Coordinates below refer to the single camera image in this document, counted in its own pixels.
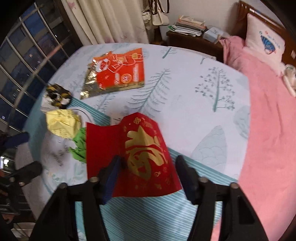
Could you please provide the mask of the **red gold envelope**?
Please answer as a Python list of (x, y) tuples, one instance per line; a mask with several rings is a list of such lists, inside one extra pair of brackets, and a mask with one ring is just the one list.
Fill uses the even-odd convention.
[(141, 113), (125, 116), (113, 126), (86, 124), (86, 164), (89, 178), (123, 157), (113, 197), (158, 197), (181, 190), (158, 124)]

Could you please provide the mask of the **green crumpled wrapper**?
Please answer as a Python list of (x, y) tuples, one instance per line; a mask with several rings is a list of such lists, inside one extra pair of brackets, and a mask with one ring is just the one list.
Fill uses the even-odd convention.
[(86, 163), (86, 128), (80, 128), (72, 139), (76, 147), (69, 147), (69, 152), (75, 160)]

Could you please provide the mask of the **yellow crumpled wrapper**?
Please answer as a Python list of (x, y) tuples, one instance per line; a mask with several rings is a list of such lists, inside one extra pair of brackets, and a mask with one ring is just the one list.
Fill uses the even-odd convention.
[(80, 116), (70, 109), (48, 111), (46, 123), (51, 133), (67, 139), (73, 139), (82, 126)]

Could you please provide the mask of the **black gold crumpled wrapper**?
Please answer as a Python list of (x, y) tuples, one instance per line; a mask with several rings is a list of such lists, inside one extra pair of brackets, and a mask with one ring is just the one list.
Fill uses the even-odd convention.
[(69, 90), (55, 83), (47, 86), (44, 100), (49, 106), (66, 109), (72, 100), (72, 94)]

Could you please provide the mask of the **tree pattern tablecloth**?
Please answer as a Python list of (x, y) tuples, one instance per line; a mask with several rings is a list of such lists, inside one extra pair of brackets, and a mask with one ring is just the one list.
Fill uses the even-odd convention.
[[(142, 50), (143, 87), (80, 99), (88, 64), (106, 52)], [(117, 125), (138, 116), (137, 126), (153, 122), (172, 158), (212, 182), (238, 180), (250, 124), (248, 78), (194, 51), (146, 44), (104, 44), (76, 51), (50, 83), (73, 95), (73, 108), (84, 123)], [(150, 198), (112, 198), (101, 212), (111, 240), (186, 240), (197, 208), (183, 190)]]

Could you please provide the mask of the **pink bed blanket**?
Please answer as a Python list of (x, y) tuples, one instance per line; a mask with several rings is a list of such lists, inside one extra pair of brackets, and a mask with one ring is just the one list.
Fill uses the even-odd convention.
[(240, 71), (250, 92), (250, 131), (239, 184), (269, 240), (279, 240), (295, 216), (295, 98), (244, 40), (221, 41), (224, 63)]

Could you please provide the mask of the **orange red snack bag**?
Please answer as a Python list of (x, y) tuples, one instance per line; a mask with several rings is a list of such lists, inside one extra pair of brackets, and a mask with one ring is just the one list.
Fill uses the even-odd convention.
[(144, 55), (142, 48), (123, 54), (108, 52), (88, 64), (80, 98), (143, 87)]

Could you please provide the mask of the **metal window grille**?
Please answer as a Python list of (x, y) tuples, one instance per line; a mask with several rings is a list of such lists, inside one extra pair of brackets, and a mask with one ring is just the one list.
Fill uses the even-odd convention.
[(52, 76), (82, 46), (62, 1), (31, 1), (1, 39), (1, 131), (20, 132)]

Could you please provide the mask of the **wooden nightstand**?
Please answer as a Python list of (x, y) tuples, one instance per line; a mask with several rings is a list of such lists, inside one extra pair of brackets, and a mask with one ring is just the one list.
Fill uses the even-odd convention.
[(168, 37), (169, 46), (205, 53), (216, 57), (217, 61), (223, 63), (223, 47), (220, 43), (214, 44), (201, 36), (192, 37), (172, 31), (166, 32), (166, 36)]

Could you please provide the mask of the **plush toys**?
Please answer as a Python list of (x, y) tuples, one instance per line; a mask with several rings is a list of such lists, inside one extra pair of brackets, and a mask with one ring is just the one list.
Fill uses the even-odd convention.
[(292, 97), (296, 97), (295, 92), (295, 66), (287, 64), (282, 74), (282, 80)]

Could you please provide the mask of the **cream curtain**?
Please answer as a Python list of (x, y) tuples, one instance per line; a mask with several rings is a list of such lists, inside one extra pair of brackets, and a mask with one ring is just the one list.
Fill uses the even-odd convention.
[(140, 1), (69, 0), (62, 4), (84, 46), (149, 43)]

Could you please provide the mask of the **stack of books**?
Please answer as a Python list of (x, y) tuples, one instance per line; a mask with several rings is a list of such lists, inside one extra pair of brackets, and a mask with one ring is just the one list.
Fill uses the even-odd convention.
[(207, 27), (205, 21), (198, 21), (190, 16), (181, 15), (173, 25), (168, 26), (168, 29), (175, 33), (200, 37), (207, 30)]

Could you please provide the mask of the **white pillow blue print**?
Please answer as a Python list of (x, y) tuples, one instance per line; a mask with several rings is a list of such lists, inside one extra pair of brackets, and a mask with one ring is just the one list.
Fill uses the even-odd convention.
[(267, 64), (277, 76), (283, 74), (284, 39), (251, 14), (247, 15), (247, 34), (243, 50)]

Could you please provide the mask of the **wooden headboard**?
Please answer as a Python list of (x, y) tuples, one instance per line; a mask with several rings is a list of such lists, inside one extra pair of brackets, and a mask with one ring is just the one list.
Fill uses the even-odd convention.
[(251, 5), (239, 1), (233, 34), (245, 40), (244, 49), (278, 70), (295, 66), (295, 40), (290, 33)]

